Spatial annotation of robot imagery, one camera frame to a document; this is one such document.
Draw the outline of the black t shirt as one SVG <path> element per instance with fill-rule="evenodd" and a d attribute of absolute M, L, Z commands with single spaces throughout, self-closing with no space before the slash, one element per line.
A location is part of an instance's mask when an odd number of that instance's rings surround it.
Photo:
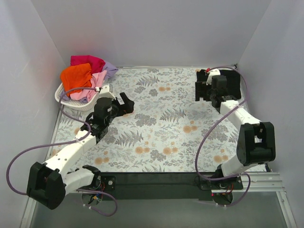
<path fill-rule="evenodd" d="M 213 95 L 233 96 L 241 99 L 240 74 L 233 70 L 204 69 L 197 71 L 197 81 L 195 82 L 195 101 L 203 98 L 210 101 Z"/>

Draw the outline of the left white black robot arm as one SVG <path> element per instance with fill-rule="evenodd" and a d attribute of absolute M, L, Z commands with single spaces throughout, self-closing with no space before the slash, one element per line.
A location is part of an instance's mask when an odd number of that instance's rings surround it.
<path fill-rule="evenodd" d="M 134 111 L 134 101 L 125 93 L 120 93 L 120 96 L 123 104 L 117 98 L 98 98 L 93 112 L 86 117 L 73 143 L 44 163 L 36 162 L 31 166 L 27 196 L 49 209 L 55 209 L 67 194 L 77 189 L 88 192 L 100 190 L 102 177 L 96 167 L 84 165 L 75 171 L 70 169 L 86 151 L 101 141 L 114 118 Z"/>

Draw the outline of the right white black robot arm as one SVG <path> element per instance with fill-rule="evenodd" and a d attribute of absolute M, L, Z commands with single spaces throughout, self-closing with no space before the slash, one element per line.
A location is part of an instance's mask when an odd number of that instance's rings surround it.
<path fill-rule="evenodd" d="M 227 78 L 213 76 L 211 84 L 195 83 L 195 100 L 210 101 L 221 115 L 220 122 L 228 119 L 239 132 L 236 155 L 221 164 L 211 177 L 200 174 L 207 181 L 225 189 L 232 183 L 232 178 L 246 170 L 271 162 L 276 157 L 275 129 L 271 122 L 262 122 L 242 107 L 242 102 L 228 91 Z"/>

